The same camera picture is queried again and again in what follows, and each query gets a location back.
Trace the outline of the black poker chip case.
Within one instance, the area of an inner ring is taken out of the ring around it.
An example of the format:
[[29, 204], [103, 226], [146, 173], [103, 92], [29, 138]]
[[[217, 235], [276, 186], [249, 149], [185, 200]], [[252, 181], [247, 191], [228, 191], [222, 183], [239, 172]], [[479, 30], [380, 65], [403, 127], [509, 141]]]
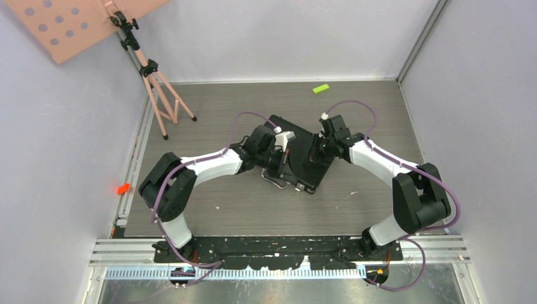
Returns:
[[269, 120], [269, 122], [263, 125], [273, 129], [272, 124], [275, 123], [283, 131], [294, 133], [294, 137], [287, 144], [287, 147], [290, 149], [290, 178], [280, 179], [271, 177], [264, 168], [260, 167], [262, 169], [262, 179], [280, 189], [293, 186], [298, 191], [305, 191], [309, 194], [315, 193], [333, 161], [330, 161], [327, 165], [309, 161], [309, 152], [314, 138], [313, 132], [277, 115], [271, 115]]

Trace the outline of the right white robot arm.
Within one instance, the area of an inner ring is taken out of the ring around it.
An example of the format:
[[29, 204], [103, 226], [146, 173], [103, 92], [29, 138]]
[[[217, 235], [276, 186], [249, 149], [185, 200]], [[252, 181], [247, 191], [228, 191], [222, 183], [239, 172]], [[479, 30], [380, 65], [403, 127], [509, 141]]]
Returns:
[[433, 164], [404, 162], [365, 135], [352, 134], [341, 115], [329, 117], [324, 113], [320, 123], [322, 131], [314, 139], [310, 161], [343, 159], [374, 174], [392, 190], [392, 214], [362, 231], [358, 241], [361, 257], [377, 260], [395, 241], [451, 214], [446, 190]]

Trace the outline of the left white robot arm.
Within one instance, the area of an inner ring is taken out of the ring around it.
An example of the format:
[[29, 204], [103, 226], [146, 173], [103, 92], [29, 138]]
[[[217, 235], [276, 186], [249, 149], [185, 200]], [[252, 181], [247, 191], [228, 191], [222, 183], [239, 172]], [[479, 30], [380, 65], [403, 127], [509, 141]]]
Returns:
[[170, 241], [170, 254], [179, 262], [193, 257], [193, 234], [184, 210], [196, 186], [255, 167], [282, 178], [292, 172], [288, 144], [294, 138], [293, 131], [259, 125], [250, 136], [214, 153], [197, 158], [165, 153], [142, 181], [138, 193], [152, 210], [152, 220]]

